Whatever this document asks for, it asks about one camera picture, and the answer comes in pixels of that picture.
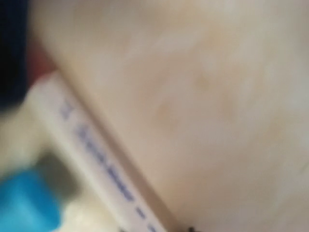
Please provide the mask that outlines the navy blue student backpack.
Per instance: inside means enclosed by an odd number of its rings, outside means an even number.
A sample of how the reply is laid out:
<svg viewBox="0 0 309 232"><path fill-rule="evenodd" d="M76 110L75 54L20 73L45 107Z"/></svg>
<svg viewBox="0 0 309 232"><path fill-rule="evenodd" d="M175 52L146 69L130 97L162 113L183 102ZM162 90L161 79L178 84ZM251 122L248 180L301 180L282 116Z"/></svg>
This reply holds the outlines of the navy blue student backpack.
<svg viewBox="0 0 309 232"><path fill-rule="evenodd" d="M20 105L28 92L29 0L0 2L0 111Z"/></svg>

